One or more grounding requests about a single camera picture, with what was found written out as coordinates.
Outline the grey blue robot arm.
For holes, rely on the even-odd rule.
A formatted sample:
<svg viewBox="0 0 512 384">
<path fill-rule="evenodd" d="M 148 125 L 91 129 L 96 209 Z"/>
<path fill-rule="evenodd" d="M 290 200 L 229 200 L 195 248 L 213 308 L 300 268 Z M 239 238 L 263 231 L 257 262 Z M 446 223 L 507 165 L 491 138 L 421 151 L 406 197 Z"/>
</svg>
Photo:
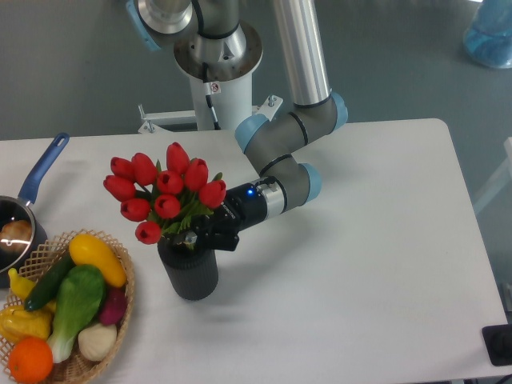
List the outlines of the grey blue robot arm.
<svg viewBox="0 0 512 384">
<path fill-rule="evenodd" d="M 236 1 L 129 1 L 126 8 L 151 50 L 174 47 L 190 82 L 199 130 L 229 130 L 258 173 L 255 181 L 227 189 L 207 177 L 204 161 L 190 160 L 173 144 L 167 168 L 153 180 L 152 212 L 136 230 L 146 244 L 167 240 L 183 249 L 233 250 L 241 230 L 316 198 L 315 168 L 293 152 L 326 136 L 348 119 L 332 91 L 312 1 L 273 4 L 294 108 L 277 116 L 281 100 L 252 105 L 252 74 L 262 58 L 256 30 L 239 17 Z"/>
</svg>

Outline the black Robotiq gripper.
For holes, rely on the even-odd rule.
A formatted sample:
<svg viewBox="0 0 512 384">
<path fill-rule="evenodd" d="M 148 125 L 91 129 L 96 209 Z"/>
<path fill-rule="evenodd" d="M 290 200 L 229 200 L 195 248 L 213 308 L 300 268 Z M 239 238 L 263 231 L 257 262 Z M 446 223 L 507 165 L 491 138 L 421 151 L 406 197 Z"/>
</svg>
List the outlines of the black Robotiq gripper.
<svg viewBox="0 0 512 384">
<path fill-rule="evenodd" d="M 263 222 L 267 203 L 255 183 L 229 189 L 224 201 L 212 214 L 193 220 L 192 231 L 173 236 L 171 248 L 176 251 L 199 249 L 235 251 L 239 233 Z"/>
</svg>

